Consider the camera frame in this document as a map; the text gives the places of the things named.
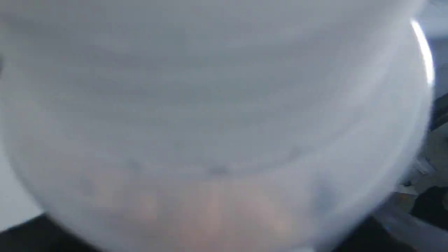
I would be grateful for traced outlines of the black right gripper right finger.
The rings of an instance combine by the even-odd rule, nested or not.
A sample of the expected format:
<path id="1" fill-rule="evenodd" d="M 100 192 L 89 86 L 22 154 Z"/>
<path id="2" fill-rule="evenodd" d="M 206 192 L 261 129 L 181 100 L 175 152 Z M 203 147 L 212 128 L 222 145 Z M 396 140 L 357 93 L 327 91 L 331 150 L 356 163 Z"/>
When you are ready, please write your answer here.
<path id="1" fill-rule="evenodd" d="M 333 252 L 416 252 L 404 242 L 393 238 L 374 218 L 365 219 Z"/>

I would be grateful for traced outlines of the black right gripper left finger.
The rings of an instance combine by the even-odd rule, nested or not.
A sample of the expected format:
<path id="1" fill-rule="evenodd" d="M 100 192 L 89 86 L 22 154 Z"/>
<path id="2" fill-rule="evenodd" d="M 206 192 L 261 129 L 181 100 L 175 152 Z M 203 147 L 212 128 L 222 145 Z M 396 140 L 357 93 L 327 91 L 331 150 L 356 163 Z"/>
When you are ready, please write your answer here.
<path id="1" fill-rule="evenodd" d="M 45 214 L 1 232 L 2 252 L 96 252 L 53 223 Z"/>

